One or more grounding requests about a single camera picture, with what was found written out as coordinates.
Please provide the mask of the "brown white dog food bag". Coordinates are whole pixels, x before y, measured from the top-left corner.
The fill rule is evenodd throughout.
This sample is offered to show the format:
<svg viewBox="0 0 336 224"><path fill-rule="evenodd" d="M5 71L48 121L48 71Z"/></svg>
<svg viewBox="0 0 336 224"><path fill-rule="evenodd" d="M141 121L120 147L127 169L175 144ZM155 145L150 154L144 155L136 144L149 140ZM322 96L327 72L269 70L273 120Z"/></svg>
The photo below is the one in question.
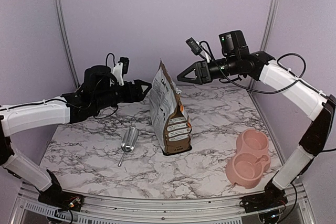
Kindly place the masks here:
<svg viewBox="0 0 336 224"><path fill-rule="evenodd" d="M191 120L180 93L165 65L160 62L152 81L149 104L154 133L165 156L192 149Z"/></svg>

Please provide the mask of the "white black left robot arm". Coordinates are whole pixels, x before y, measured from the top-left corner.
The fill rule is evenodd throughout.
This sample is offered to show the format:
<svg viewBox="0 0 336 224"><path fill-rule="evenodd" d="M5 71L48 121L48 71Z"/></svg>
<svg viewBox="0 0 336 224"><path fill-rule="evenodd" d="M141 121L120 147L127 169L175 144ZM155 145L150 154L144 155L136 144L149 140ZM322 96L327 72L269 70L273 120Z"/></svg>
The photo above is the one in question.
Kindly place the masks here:
<svg viewBox="0 0 336 224"><path fill-rule="evenodd" d="M38 200L62 210L80 211L83 195L63 191L53 172L42 169L16 149L10 136L47 125L73 124L98 116L102 109L119 103L143 101L151 84L142 80L124 81L127 69L96 65L84 72L80 88L72 93L38 102L1 107L1 167L31 183Z"/></svg>

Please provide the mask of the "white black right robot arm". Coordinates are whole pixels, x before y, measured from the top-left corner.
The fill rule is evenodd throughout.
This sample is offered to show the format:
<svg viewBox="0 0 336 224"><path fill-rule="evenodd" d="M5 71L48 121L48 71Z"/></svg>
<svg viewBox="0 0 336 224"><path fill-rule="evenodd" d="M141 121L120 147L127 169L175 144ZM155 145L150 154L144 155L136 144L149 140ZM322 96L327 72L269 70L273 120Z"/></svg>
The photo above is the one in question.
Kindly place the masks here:
<svg viewBox="0 0 336 224"><path fill-rule="evenodd" d="M219 40L223 58L215 59L211 50L205 49L201 42L194 38L187 39L192 53L202 60L180 73L177 80L206 84L234 75L249 76L273 88L268 94L284 95L311 120L298 147L266 184L264 192L245 196L240 202L246 212L271 208L284 199L286 187L309 168L315 157L324 152L335 116L335 97L315 89L270 54L264 51L250 52L240 30L220 34Z"/></svg>

